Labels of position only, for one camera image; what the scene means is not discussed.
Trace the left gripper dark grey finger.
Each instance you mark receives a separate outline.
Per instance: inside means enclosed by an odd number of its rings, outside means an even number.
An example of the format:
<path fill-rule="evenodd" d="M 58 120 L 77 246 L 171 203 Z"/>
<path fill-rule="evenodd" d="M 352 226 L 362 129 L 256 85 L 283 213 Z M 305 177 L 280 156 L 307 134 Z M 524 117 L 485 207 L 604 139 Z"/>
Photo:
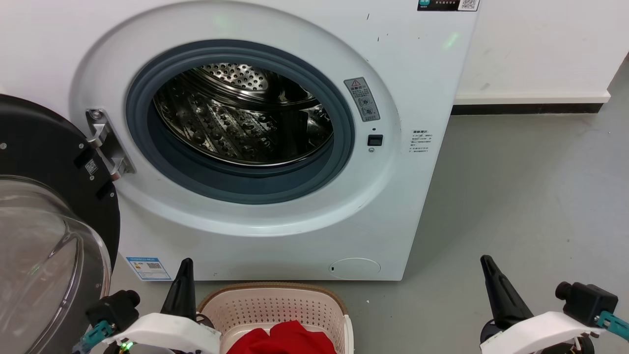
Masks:
<path fill-rule="evenodd" d="M 160 312 L 195 320 L 197 318 L 196 303 L 194 262 L 191 258 L 186 258 L 180 263 Z"/>

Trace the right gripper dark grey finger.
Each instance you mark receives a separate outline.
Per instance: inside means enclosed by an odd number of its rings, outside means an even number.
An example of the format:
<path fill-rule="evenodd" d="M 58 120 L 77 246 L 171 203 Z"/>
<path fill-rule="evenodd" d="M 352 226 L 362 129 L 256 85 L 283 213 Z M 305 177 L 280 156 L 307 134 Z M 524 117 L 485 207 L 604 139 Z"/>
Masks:
<path fill-rule="evenodd" d="M 495 326 L 499 329 L 508 329 L 532 318 L 532 311 L 494 259 L 489 255 L 483 255 L 480 262 Z"/>

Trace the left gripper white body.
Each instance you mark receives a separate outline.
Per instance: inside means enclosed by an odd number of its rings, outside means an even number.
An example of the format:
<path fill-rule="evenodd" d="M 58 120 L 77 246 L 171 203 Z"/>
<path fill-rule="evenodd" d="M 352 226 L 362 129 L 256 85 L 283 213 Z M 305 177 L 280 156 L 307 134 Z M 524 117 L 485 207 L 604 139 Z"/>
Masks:
<path fill-rule="evenodd" d="M 138 318 L 125 331 L 103 340 L 121 345 L 126 341 L 192 354 L 220 354 L 222 334 L 185 317 L 150 313 Z"/>

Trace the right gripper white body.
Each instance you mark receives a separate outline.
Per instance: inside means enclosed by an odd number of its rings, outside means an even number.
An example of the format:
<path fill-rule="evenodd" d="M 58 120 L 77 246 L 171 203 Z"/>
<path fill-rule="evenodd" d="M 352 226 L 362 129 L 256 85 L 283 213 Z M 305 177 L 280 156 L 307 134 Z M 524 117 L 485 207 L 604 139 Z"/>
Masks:
<path fill-rule="evenodd" d="M 563 312 L 549 311 L 498 332 L 479 348 L 482 354 L 536 354 L 585 333 L 604 332 L 603 328 L 588 327 Z"/>

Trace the red cloth garment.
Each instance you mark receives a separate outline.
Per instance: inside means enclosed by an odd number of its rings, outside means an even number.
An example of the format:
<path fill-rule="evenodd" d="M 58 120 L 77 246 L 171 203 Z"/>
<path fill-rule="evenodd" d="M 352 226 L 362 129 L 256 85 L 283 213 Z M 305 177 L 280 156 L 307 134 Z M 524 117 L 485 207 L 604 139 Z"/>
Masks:
<path fill-rule="evenodd" d="M 298 321 L 279 323 L 265 331 L 244 334 L 226 354 L 337 354 L 324 332 L 308 331 Z"/>

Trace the cream perforated laundry basket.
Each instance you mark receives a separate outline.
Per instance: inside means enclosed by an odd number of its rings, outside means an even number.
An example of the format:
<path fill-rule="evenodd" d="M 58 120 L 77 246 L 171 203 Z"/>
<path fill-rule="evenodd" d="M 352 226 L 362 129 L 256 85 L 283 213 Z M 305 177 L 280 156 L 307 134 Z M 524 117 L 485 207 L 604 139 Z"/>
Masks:
<path fill-rule="evenodd" d="M 355 354 L 352 320 L 341 298 L 329 289 L 289 282 L 235 284 L 209 294 L 197 307 L 221 336 L 220 354 L 227 354 L 247 332 L 300 323 L 323 332 L 336 354 Z"/>

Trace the open washer door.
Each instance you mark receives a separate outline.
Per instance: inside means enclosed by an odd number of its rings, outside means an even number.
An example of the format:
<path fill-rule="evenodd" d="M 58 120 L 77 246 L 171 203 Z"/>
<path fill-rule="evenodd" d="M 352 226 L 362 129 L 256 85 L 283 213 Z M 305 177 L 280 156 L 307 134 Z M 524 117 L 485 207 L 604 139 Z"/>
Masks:
<path fill-rule="evenodd" d="M 72 354 L 86 310 L 108 295 L 119 240 L 117 191 L 85 134 L 0 94 L 0 354 Z"/>

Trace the blue energy label sticker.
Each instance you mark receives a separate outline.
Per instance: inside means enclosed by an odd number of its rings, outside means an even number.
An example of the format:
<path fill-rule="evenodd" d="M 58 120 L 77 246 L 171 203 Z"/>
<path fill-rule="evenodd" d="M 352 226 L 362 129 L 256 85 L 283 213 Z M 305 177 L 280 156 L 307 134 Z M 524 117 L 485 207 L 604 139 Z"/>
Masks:
<path fill-rule="evenodd" d="M 159 258 L 126 257 L 132 270 L 142 281 L 171 281 Z"/>

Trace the grey rubber door gasket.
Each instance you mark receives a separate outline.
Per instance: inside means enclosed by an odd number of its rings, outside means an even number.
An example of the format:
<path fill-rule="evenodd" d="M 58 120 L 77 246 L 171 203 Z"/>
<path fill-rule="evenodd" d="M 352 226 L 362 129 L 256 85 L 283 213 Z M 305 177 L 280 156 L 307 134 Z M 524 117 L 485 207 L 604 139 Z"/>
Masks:
<path fill-rule="evenodd" d="M 223 163 L 193 150 L 164 126 L 152 99 L 169 79 L 218 62 L 247 63 L 301 85 L 325 108 L 333 125 L 332 139 L 307 159 L 275 167 Z M 135 145 L 153 168 L 198 195 L 244 205 L 288 202 L 323 188 L 342 172 L 355 141 L 351 109 L 330 79 L 290 53 L 242 40 L 186 43 L 159 54 L 133 80 L 125 115 Z"/>

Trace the white front-load washing machine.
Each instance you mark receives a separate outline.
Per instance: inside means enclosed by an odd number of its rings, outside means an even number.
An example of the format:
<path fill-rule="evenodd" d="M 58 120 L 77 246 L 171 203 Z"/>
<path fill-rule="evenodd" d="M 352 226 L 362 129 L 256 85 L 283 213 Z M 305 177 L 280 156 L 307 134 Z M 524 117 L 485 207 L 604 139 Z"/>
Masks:
<path fill-rule="evenodd" d="M 462 76 L 476 12 L 417 11 L 419 0 L 0 0 L 0 93 L 38 103 L 87 132 L 103 108 L 136 173 L 121 193 L 119 255 L 159 258 L 198 280 L 330 280 L 346 258 L 403 277 Z M 186 43 L 242 40 L 317 68 L 355 119 L 352 155 L 323 188 L 244 205 L 198 195 L 146 160 L 125 107 L 137 74 Z M 363 122 L 344 80 L 365 78 L 380 119 Z M 430 150 L 407 152 L 414 129 Z M 380 147 L 368 135 L 384 136 Z"/>

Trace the round white filter cover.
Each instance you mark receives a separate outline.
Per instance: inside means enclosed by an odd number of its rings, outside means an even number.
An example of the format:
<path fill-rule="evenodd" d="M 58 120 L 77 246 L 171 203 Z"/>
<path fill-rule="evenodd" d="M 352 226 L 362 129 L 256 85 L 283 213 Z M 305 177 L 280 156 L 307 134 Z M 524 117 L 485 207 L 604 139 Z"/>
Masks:
<path fill-rule="evenodd" d="M 380 272 L 380 264 L 366 258 L 346 258 L 329 266 L 332 276 L 341 280 L 371 281 Z"/>

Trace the perforated stainless steel drum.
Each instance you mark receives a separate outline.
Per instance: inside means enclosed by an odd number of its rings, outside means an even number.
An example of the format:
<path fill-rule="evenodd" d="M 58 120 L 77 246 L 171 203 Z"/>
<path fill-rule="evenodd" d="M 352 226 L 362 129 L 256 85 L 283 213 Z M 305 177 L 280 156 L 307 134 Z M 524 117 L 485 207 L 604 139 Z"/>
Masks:
<path fill-rule="evenodd" d="M 297 163 L 333 137 L 330 117 L 308 90 L 247 63 L 209 63 L 186 70 L 164 83 L 152 103 L 175 137 L 228 164 Z"/>

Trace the black baseboard strip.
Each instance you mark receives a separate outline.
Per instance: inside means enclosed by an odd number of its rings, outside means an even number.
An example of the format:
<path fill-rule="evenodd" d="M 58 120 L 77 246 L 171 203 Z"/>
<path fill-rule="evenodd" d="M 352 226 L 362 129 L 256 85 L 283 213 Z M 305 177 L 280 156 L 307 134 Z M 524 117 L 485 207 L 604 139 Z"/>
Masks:
<path fill-rule="evenodd" d="M 454 105 L 451 115 L 597 114 L 602 103 Z"/>

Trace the grey warning sticker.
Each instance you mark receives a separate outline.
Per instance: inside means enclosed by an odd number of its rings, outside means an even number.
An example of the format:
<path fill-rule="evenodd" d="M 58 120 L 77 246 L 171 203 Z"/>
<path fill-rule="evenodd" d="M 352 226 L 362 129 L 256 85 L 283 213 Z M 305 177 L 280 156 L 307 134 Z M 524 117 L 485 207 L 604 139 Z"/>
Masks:
<path fill-rule="evenodd" d="M 380 119 L 379 110 L 365 78 L 346 79 L 344 85 L 349 90 L 363 122 Z"/>

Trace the white wall ledge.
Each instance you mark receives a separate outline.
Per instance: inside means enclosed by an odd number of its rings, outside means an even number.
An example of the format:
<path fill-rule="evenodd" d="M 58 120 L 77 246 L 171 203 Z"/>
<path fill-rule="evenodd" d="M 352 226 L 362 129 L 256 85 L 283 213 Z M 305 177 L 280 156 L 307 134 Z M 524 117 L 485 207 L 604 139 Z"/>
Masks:
<path fill-rule="evenodd" d="M 604 104 L 610 98 L 607 90 L 594 93 L 458 94 L 454 105 Z"/>

